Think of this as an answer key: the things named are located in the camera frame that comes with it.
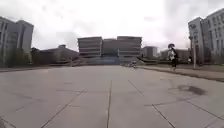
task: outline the curb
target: curb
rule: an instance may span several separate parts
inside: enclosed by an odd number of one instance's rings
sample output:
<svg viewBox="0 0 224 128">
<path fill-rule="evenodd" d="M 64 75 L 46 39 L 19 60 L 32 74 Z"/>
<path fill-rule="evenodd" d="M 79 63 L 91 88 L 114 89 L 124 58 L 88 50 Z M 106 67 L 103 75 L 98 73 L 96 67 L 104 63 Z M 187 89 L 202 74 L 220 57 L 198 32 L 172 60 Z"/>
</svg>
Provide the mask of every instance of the curb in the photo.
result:
<svg viewBox="0 0 224 128">
<path fill-rule="evenodd" d="M 17 72 L 17 71 L 27 71 L 27 70 L 39 70 L 39 69 L 49 69 L 49 68 L 55 68 L 55 67 L 11 69 L 11 70 L 4 70 L 4 71 L 1 71 L 0 70 L 0 73 L 4 73 L 4 72 Z"/>
<path fill-rule="evenodd" d="M 177 75 L 182 75 L 182 76 L 189 76 L 189 77 L 194 77 L 194 78 L 201 78 L 201 79 L 206 79 L 206 80 L 213 80 L 213 81 L 218 81 L 218 82 L 224 82 L 224 78 L 222 79 L 222 78 L 205 77 L 205 76 L 199 76 L 196 74 L 166 71 L 166 70 L 162 70 L 162 69 L 150 69 L 150 68 L 144 68 L 144 67 L 137 67 L 137 68 L 145 69 L 145 70 L 153 70 L 153 71 L 158 71 L 158 72 L 171 73 L 171 74 L 177 74 Z"/>
</svg>

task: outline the pedestrian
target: pedestrian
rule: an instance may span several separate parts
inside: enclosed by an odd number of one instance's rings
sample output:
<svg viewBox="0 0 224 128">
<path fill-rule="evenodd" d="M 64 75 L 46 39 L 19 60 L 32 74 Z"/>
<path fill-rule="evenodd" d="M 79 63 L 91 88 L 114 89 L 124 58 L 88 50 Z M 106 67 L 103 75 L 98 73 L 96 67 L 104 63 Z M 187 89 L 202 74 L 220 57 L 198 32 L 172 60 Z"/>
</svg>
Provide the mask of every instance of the pedestrian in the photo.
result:
<svg viewBox="0 0 224 128">
<path fill-rule="evenodd" d="M 192 57 L 189 56 L 189 57 L 188 57 L 188 64 L 191 64 L 191 63 L 192 63 Z"/>
<path fill-rule="evenodd" d="M 177 68 L 177 64 L 178 64 L 178 54 L 176 52 L 176 50 L 174 49 L 175 45 L 174 44 L 169 44 L 168 48 L 168 56 L 169 59 L 171 60 L 171 66 L 172 66 L 172 70 L 175 71 Z"/>
</svg>

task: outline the lamp post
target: lamp post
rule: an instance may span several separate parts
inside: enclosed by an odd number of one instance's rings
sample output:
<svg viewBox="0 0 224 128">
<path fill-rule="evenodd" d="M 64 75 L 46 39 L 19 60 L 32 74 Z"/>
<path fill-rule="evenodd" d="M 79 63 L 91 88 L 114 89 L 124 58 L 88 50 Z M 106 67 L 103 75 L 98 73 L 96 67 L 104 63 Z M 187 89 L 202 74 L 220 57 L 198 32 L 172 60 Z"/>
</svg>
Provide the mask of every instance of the lamp post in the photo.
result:
<svg viewBox="0 0 224 128">
<path fill-rule="evenodd" d="M 194 54 L 194 69 L 196 68 L 196 61 L 197 61 L 197 56 L 196 56 L 196 41 L 194 37 L 197 35 L 197 30 L 196 30 L 196 25 L 190 25 L 190 29 L 193 30 L 193 36 L 189 36 L 189 39 L 191 40 L 191 44 L 193 45 L 193 54 Z"/>
<path fill-rule="evenodd" d="M 191 41 L 191 44 L 193 45 L 193 57 L 194 57 L 194 69 L 196 68 L 196 45 L 195 45 L 195 42 L 193 42 L 193 37 L 192 36 L 189 36 L 189 39 Z"/>
</svg>

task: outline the sky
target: sky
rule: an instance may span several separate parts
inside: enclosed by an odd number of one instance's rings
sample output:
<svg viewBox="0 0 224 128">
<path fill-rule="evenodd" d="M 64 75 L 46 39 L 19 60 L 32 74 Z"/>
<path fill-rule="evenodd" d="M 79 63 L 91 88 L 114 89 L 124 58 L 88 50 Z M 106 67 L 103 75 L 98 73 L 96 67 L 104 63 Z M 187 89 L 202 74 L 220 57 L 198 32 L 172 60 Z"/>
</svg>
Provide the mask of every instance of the sky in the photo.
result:
<svg viewBox="0 0 224 128">
<path fill-rule="evenodd" d="M 0 0 L 0 16 L 34 25 L 32 46 L 66 44 L 86 36 L 142 36 L 142 46 L 187 48 L 188 22 L 224 7 L 223 0 Z"/>
</svg>

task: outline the paved plaza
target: paved plaza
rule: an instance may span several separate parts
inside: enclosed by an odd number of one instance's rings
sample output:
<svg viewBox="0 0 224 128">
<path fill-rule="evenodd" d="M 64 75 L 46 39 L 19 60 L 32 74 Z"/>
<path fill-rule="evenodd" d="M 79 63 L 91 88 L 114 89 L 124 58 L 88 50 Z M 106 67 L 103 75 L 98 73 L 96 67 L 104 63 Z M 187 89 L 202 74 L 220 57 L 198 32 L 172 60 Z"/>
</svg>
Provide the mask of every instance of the paved plaza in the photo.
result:
<svg viewBox="0 0 224 128">
<path fill-rule="evenodd" d="M 224 83 L 121 66 L 0 73 L 7 128 L 224 128 Z"/>
</svg>

